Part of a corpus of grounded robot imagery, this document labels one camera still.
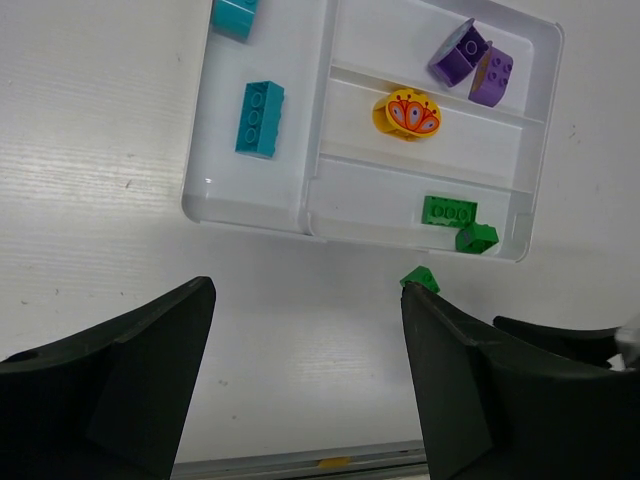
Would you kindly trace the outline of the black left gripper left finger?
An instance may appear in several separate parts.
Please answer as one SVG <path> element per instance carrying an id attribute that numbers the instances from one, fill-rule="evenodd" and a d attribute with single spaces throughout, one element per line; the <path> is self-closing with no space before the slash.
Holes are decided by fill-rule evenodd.
<path id="1" fill-rule="evenodd" d="M 196 277 L 3 360 L 2 478 L 170 478 L 215 301 Z"/>

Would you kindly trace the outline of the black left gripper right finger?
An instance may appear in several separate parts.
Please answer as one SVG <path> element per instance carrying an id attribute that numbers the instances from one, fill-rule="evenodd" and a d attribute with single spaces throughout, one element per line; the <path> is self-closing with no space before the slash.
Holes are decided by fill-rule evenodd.
<path id="1" fill-rule="evenodd" d="M 571 360 L 418 283 L 401 298 L 434 479 L 635 479 L 639 372 Z"/>

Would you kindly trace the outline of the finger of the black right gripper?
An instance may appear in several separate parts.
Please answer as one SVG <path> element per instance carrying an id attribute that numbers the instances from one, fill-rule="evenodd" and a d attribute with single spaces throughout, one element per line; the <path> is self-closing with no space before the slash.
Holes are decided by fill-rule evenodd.
<path id="1" fill-rule="evenodd" d="M 493 326 L 520 340 L 556 355 L 609 369 L 609 360 L 619 354 L 616 328 L 570 330 L 527 323 L 497 316 Z"/>

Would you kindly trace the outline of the small green lego brick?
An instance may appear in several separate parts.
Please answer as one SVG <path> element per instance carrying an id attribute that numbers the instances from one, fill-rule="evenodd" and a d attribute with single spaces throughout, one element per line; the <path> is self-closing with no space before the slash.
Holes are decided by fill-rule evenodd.
<path id="1" fill-rule="evenodd" d="M 455 237 L 455 248 L 467 254 L 482 254 L 499 243 L 498 232 L 488 224 L 471 223 Z"/>

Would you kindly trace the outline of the green long lego brick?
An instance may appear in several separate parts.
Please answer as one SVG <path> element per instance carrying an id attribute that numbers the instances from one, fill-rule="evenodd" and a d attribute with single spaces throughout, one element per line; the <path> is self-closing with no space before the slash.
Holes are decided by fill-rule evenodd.
<path id="1" fill-rule="evenodd" d="M 472 201 L 427 195 L 421 223 L 463 229 L 476 220 L 478 204 Z"/>

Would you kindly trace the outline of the purple curved lego brick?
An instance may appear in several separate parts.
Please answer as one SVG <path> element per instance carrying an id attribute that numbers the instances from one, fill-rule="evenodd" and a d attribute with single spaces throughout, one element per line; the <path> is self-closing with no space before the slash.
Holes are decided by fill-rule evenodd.
<path id="1" fill-rule="evenodd" d="M 513 70 L 513 58 L 494 47 L 489 48 L 477 65 L 468 99 L 487 107 L 495 107 L 504 97 Z"/>

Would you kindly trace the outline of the yellow butterfly lego brick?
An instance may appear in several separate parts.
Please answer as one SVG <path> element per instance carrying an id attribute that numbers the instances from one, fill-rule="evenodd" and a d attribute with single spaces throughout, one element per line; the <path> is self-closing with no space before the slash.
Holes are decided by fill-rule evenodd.
<path id="1" fill-rule="evenodd" d="M 376 129 L 412 142 L 435 135 L 441 125 L 441 111 L 426 93 L 411 88 L 395 90 L 380 99 L 372 109 Z"/>

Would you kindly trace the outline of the purple flower lego brick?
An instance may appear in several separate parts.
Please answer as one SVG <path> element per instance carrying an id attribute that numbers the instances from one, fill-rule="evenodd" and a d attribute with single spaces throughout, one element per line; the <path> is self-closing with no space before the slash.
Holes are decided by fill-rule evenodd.
<path id="1" fill-rule="evenodd" d="M 465 80 L 492 45 L 469 18 L 452 32 L 428 63 L 435 77 L 452 88 Z"/>

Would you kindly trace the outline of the teal long lego brick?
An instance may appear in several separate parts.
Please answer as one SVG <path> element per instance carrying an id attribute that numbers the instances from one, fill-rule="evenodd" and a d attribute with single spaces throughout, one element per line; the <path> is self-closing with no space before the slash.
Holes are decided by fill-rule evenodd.
<path id="1" fill-rule="evenodd" d="M 235 152 L 271 159 L 276 150 L 285 90 L 272 81 L 246 84 Z"/>

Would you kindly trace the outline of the teal curved lego brick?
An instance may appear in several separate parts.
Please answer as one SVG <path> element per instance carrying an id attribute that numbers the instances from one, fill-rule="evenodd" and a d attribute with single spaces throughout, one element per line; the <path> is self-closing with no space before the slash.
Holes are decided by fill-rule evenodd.
<path id="1" fill-rule="evenodd" d="M 259 0 L 214 0 L 210 25 L 214 32 L 238 41 L 249 38 Z"/>

